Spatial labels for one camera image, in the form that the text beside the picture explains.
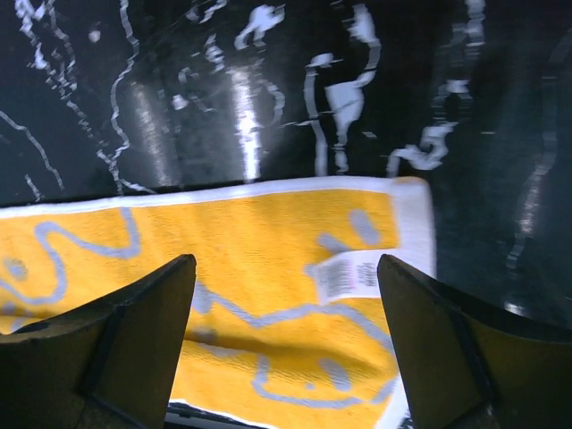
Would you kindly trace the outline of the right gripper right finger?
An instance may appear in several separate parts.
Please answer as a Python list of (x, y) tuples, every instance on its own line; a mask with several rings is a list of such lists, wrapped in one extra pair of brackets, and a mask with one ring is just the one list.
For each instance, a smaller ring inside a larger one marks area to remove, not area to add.
[(383, 310), (417, 428), (569, 428), (571, 331), (383, 255)]

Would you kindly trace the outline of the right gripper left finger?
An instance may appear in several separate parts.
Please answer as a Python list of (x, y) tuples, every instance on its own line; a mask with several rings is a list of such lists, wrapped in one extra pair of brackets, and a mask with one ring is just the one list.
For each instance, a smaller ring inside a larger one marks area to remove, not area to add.
[(3, 428), (161, 428), (196, 259), (1, 337)]

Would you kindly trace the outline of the orange towel with grey pattern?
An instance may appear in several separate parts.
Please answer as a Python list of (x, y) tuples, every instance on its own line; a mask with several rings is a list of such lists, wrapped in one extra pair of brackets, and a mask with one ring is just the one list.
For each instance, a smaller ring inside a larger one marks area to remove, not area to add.
[(419, 179), (323, 177), (6, 208), (1, 330), (197, 261), (171, 404), (265, 428), (403, 428), (382, 254), (435, 271)]

